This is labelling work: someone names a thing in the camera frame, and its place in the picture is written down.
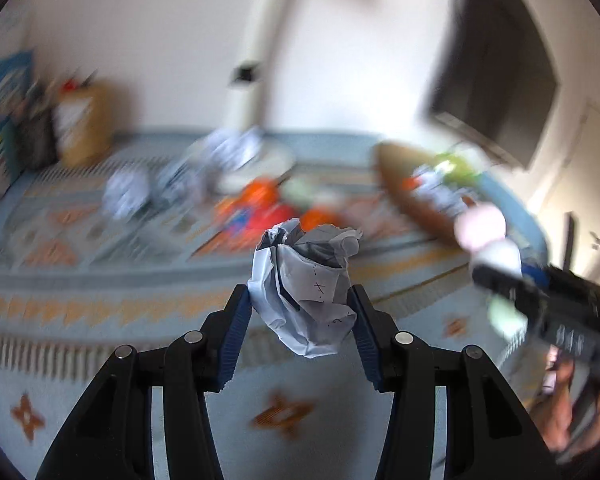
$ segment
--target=door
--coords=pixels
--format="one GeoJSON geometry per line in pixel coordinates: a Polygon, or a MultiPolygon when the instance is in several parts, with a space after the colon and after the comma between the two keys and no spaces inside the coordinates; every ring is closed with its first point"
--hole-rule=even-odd
{"type": "Polygon", "coordinates": [[[571,270],[600,284],[600,110],[587,107],[571,158],[540,209],[552,264],[561,266],[565,213],[576,216],[571,270]]]}

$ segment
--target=white wall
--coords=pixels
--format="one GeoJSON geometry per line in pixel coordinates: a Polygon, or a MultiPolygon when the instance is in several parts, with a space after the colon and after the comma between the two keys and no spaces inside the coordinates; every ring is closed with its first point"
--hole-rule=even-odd
{"type": "MultiPolygon", "coordinates": [[[[221,123],[251,0],[12,0],[30,6],[42,72],[98,69],[120,89],[117,126],[221,123]]],[[[560,89],[529,171],[494,168],[532,209],[600,102],[600,19],[587,0],[526,0],[560,89]]],[[[452,0],[293,0],[265,126],[379,132],[443,150],[458,140],[423,110],[454,22],[452,0]]]]}

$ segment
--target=green object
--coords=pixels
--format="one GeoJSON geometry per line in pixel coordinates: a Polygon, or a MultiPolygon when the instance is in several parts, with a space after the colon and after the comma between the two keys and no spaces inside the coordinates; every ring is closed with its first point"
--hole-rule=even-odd
{"type": "Polygon", "coordinates": [[[460,187],[475,187],[478,174],[460,155],[440,153],[433,160],[436,168],[440,164],[444,164],[443,171],[445,171],[444,181],[446,184],[453,183],[460,187]]]}

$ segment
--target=blue gripper pad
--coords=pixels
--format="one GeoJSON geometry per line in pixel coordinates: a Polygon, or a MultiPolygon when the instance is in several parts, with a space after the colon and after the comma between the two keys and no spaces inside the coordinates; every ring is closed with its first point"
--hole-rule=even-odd
{"type": "Polygon", "coordinates": [[[251,298],[246,285],[236,285],[224,310],[212,312],[200,329],[208,338],[207,352],[217,355],[215,391],[234,376],[240,348],[251,319],[251,298]]]}
{"type": "Polygon", "coordinates": [[[357,314],[353,336],[367,380],[379,392],[392,391],[391,382],[397,377],[397,371],[391,341],[398,327],[389,314],[373,308],[362,285],[349,289],[347,305],[357,314]]]}

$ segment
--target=pink ball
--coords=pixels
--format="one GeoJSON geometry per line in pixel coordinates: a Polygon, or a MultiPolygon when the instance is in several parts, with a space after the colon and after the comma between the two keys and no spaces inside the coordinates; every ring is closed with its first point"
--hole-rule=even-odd
{"type": "Polygon", "coordinates": [[[456,217],[454,233],[460,247],[475,253],[491,242],[502,240],[507,233],[507,224],[496,206],[483,202],[456,217]]]}

